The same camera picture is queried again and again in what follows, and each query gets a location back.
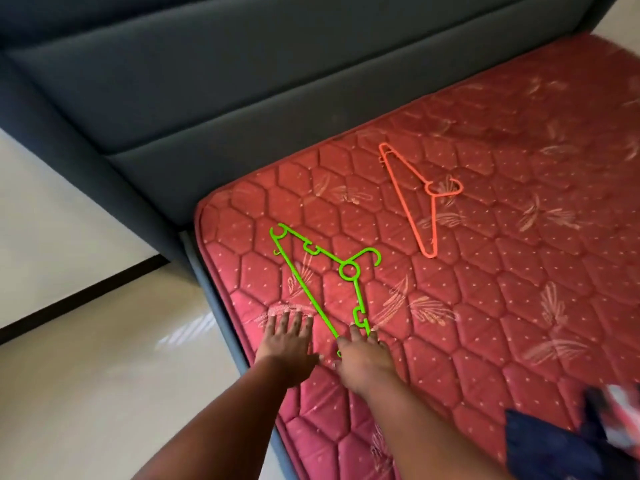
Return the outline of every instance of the green hanger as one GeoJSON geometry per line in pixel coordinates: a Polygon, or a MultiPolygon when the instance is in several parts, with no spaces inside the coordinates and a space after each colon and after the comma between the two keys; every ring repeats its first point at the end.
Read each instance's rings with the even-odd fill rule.
{"type": "Polygon", "coordinates": [[[289,265],[289,268],[291,269],[291,273],[293,274],[293,276],[295,276],[296,280],[298,281],[298,284],[300,284],[300,288],[302,288],[302,290],[305,291],[305,293],[307,294],[307,297],[309,298],[309,300],[311,301],[311,303],[315,307],[315,309],[318,312],[318,314],[324,320],[324,323],[327,325],[327,327],[329,327],[329,330],[331,330],[331,333],[333,334],[333,336],[335,338],[338,338],[338,336],[339,336],[338,332],[335,330],[335,328],[333,327],[332,323],[329,321],[329,318],[327,318],[326,314],[324,313],[324,310],[320,307],[320,305],[316,301],[316,298],[314,298],[314,296],[311,294],[311,291],[309,291],[309,288],[307,287],[307,284],[302,280],[302,277],[300,277],[300,274],[299,274],[297,268],[293,265],[291,259],[289,258],[289,256],[287,256],[286,252],[284,252],[284,249],[282,249],[282,246],[280,245],[280,240],[283,239],[288,233],[293,234],[300,241],[304,242],[303,248],[304,248],[304,250],[306,252],[311,254],[311,256],[318,256],[318,254],[322,253],[325,256],[327,256],[329,259],[331,259],[331,260],[335,261],[336,263],[340,264],[340,267],[338,268],[338,273],[340,274],[340,277],[343,280],[347,281],[347,282],[353,283],[353,286],[354,286],[354,288],[356,290],[356,296],[358,297],[358,304],[357,304],[357,306],[355,306],[353,308],[353,321],[354,321],[354,323],[356,323],[356,325],[358,327],[364,328],[364,330],[367,332],[367,335],[368,335],[371,332],[371,327],[369,326],[369,321],[367,320],[366,317],[364,317],[363,320],[361,321],[359,316],[358,316],[358,313],[361,313],[361,314],[365,315],[366,314],[366,310],[365,310],[365,307],[364,307],[364,303],[362,301],[362,293],[360,291],[360,283],[358,282],[358,278],[360,277],[360,265],[358,265],[358,263],[356,263],[355,260],[357,258],[359,258],[360,256],[362,256],[364,253],[372,252],[373,254],[376,255],[376,261],[374,263],[374,266],[377,266],[382,261],[382,256],[380,255],[379,250],[377,250],[375,248],[364,248],[363,250],[361,250],[360,252],[354,254],[350,258],[348,258],[346,260],[342,260],[338,256],[334,256],[329,251],[321,248],[320,246],[315,246],[316,249],[314,249],[314,250],[309,249],[309,246],[313,245],[313,243],[311,242],[310,239],[304,237],[303,235],[300,235],[299,233],[294,231],[291,227],[289,227],[289,226],[287,226],[285,224],[279,223],[278,226],[280,226],[283,229],[283,233],[280,234],[280,235],[276,235],[273,232],[273,227],[271,229],[269,229],[269,234],[271,235],[271,238],[276,243],[276,246],[278,248],[277,250],[274,250],[273,254],[275,254],[276,256],[281,255],[282,257],[284,257],[284,261],[286,261],[287,265],[289,265]],[[347,276],[344,273],[344,267],[345,266],[353,266],[355,268],[355,270],[356,270],[355,274],[353,276],[347,276]]]}

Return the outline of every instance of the mattress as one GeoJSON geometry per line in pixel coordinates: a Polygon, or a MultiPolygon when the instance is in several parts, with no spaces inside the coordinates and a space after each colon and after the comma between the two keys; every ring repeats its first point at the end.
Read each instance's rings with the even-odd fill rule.
{"type": "Polygon", "coordinates": [[[574,429],[586,385],[638,381],[639,152],[640,61],[581,35],[203,199],[198,245],[249,362],[270,310],[316,315],[324,361],[276,424],[300,478],[397,477],[331,368],[328,323],[341,334],[366,319],[400,377],[503,462],[505,409],[574,429]],[[434,258],[419,247],[433,249],[431,199],[398,158],[396,191],[381,143],[432,189],[463,188],[436,199],[434,258]]]}

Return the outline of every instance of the hand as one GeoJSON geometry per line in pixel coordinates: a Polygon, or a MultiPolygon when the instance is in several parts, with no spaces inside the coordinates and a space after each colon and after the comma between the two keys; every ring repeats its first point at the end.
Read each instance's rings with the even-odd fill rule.
{"type": "Polygon", "coordinates": [[[388,345],[378,341],[378,332],[372,330],[366,340],[356,325],[351,325],[349,332],[351,341],[338,337],[342,361],[336,370],[345,387],[364,397],[373,381],[397,378],[396,366],[388,345]]]}
{"type": "Polygon", "coordinates": [[[276,316],[270,315],[264,337],[258,351],[255,353],[255,363],[267,358],[276,359],[284,368],[287,387],[294,387],[305,381],[311,375],[311,371],[320,362],[318,354],[309,354],[311,343],[311,329],[314,318],[308,316],[305,325],[302,325],[302,312],[296,312],[293,318],[291,330],[289,325],[289,311],[282,314],[278,330],[276,331],[276,316]]]}

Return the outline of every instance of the left hand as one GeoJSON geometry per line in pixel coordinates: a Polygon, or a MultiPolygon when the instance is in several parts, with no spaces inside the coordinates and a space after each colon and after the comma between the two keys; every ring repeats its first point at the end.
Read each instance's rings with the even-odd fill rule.
{"type": "Polygon", "coordinates": [[[264,337],[255,353],[255,363],[266,358],[276,359],[284,368],[287,387],[294,387],[309,378],[321,357],[308,352],[313,317],[308,316],[302,326],[302,311],[297,311],[291,329],[287,331],[289,314],[289,311],[282,314],[277,330],[276,316],[269,316],[264,337]]]}

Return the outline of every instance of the right hand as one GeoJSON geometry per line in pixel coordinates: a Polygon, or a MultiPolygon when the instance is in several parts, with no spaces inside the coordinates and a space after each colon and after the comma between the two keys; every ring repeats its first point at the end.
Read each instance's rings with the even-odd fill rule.
{"type": "Polygon", "coordinates": [[[357,395],[365,396],[372,382],[380,378],[397,377],[396,366],[386,343],[378,341],[378,332],[372,330],[366,338],[356,325],[349,327],[351,340],[338,337],[342,361],[336,370],[342,384],[357,395]]]}

